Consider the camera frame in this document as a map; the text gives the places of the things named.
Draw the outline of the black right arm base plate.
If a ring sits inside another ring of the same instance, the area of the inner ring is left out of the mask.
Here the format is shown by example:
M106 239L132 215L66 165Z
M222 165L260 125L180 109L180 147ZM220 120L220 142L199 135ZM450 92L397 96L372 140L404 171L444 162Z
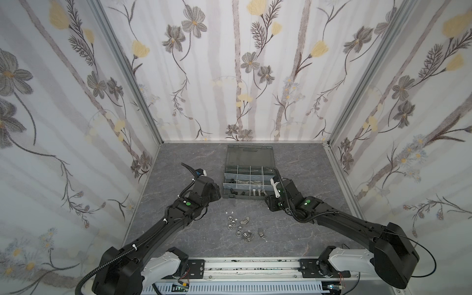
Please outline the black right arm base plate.
M328 261L318 259L300 259L299 271L304 279L341 279L350 278L349 271L336 270Z

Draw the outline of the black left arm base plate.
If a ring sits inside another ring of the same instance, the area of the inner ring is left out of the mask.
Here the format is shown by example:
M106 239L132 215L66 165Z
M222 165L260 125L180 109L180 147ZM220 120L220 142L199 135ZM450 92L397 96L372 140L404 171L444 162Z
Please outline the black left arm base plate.
M187 280L201 280L204 277L205 260L204 259L190 259L185 268L183 279Z

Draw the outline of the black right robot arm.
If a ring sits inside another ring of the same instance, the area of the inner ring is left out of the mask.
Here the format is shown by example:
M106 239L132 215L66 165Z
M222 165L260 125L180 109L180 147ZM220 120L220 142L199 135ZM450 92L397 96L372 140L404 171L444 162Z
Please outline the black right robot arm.
M406 289L420 257L401 227L361 220L319 198L305 197L293 180L282 178L278 169L274 172L270 181L274 193L265 198L270 211L283 210L301 224L327 227L360 244L369 254L342 256L340 248L329 246L317 259L316 273L323 277L346 271L375 273L388 285Z

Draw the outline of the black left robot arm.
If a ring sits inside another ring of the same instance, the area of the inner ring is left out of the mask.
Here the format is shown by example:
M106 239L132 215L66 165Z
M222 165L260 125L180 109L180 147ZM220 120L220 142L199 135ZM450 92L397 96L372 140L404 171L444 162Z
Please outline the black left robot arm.
M143 290L142 271L158 247L170 236L204 216L209 204L220 200L220 188L207 176L204 169L194 169L182 163L192 173L192 182L165 209L163 217L149 230L120 249L106 250L99 266L86 274L74 293L82 294L82 287L93 279L92 292L96 295L139 295Z

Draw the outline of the silver wing nut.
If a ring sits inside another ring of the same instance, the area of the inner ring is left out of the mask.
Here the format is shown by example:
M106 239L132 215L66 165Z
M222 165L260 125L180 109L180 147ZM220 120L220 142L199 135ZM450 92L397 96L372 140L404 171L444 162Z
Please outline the silver wing nut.
M261 238L261 239L266 239L266 235L265 235L265 232L262 228L259 228L258 229L258 236Z
M250 222L249 217L246 217L245 219L243 219L242 221L240 221L240 224L241 224L241 225L246 225L246 224L248 224L249 222Z
M243 232L242 238L246 242L251 242L254 239L254 233L251 231Z

